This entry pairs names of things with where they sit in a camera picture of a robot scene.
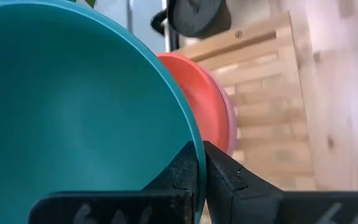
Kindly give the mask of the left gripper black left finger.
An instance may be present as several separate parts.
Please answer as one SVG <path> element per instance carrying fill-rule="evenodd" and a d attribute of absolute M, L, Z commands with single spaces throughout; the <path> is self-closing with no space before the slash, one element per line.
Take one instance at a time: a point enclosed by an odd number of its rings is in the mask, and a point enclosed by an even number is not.
<path fill-rule="evenodd" d="M 141 190 L 56 192 L 30 210 L 28 224 L 194 224 L 198 162 L 189 141 Z"/>

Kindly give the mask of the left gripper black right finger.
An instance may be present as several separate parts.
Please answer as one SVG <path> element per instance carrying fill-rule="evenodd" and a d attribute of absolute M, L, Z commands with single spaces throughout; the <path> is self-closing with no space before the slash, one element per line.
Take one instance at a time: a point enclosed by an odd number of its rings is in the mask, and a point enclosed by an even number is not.
<path fill-rule="evenodd" d="M 283 191 L 204 142 L 212 224 L 358 224 L 356 191 Z"/>

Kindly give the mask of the small tree in black pot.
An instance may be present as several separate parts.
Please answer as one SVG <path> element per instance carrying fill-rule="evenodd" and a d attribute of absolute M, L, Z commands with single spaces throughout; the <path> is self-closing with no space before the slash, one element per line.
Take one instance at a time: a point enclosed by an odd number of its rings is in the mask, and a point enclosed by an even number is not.
<path fill-rule="evenodd" d="M 156 13 L 150 26 L 165 34 L 163 21 L 176 33 L 206 39 L 231 28 L 231 13 L 226 0 L 168 0 L 167 7 Z"/>

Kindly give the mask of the green plastic bowl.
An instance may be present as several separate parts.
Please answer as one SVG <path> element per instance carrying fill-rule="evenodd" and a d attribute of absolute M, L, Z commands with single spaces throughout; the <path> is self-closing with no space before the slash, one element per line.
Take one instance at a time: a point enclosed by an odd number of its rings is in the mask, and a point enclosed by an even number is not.
<path fill-rule="evenodd" d="M 0 224 L 27 224 L 42 197 L 140 190 L 193 142 L 170 72 L 139 39 L 69 0 L 0 0 Z"/>

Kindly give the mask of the red plastic bowl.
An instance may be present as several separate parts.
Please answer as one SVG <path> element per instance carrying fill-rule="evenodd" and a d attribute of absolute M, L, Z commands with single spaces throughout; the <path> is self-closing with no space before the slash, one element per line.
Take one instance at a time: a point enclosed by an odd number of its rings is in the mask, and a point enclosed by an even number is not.
<path fill-rule="evenodd" d="M 224 98 L 215 81 L 199 65 L 184 56 L 160 53 L 157 57 L 184 93 L 201 138 L 231 155 L 229 118 Z"/>

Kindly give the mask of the pink plastic bowl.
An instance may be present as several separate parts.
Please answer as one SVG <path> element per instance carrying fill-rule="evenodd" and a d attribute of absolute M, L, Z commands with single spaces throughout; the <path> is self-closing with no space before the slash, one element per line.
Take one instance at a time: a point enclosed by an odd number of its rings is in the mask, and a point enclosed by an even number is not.
<path fill-rule="evenodd" d="M 230 102 L 229 96 L 227 95 L 222 85 L 212 76 L 212 74 L 207 69 L 203 67 L 201 67 L 201 69 L 206 74 L 208 74 L 210 79 L 215 83 L 217 89 L 222 96 L 222 99 L 224 100 L 228 120 L 228 147 L 225 152 L 229 156 L 232 156 L 237 148 L 237 121 L 234 106 Z"/>

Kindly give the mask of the slatted wooden shelf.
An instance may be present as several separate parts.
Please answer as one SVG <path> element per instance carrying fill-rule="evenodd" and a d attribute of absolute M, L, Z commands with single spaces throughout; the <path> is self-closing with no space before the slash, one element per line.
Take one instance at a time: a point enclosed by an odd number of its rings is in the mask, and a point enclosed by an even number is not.
<path fill-rule="evenodd" d="M 180 53 L 210 71 L 234 105 L 235 160 L 281 189 L 314 190 L 289 12 L 183 47 Z"/>

